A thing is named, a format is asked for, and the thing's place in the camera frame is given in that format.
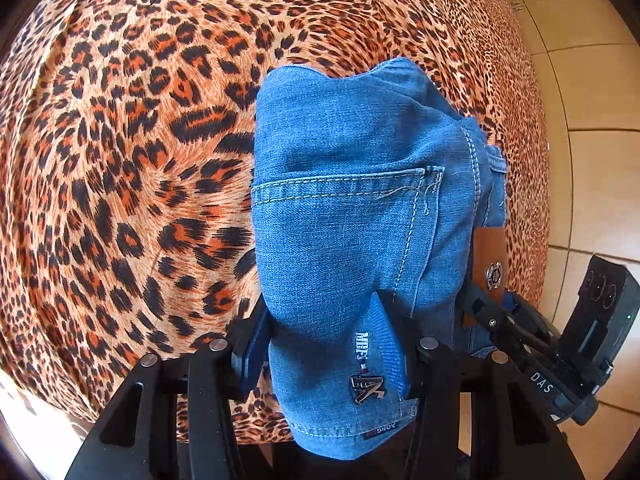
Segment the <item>blue denim jeans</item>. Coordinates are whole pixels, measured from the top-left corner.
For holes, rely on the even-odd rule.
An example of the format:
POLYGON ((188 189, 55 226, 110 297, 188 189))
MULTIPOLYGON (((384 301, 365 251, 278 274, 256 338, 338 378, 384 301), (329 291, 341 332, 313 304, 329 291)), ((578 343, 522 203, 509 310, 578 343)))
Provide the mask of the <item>blue denim jeans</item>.
POLYGON ((392 316, 484 354, 454 300, 472 235, 506 223, 506 161, 406 58, 332 78, 269 73, 252 221, 274 394, 306 451, 356 460, 416 417, 392 316))

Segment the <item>leopard print bed cover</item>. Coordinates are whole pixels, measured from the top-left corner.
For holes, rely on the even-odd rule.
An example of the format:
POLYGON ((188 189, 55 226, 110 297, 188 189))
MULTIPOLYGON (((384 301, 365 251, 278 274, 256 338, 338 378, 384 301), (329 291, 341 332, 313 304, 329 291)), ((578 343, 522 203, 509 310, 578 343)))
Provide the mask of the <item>leopard print bed cover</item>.
POLYGON ((224 332, 258 295, 265 76, 396 56, 506 156, 508 285, 538 301, 547 133, 508 0, 38 0, 1 61, 2 370, 94 422, 143 353, 224 332))

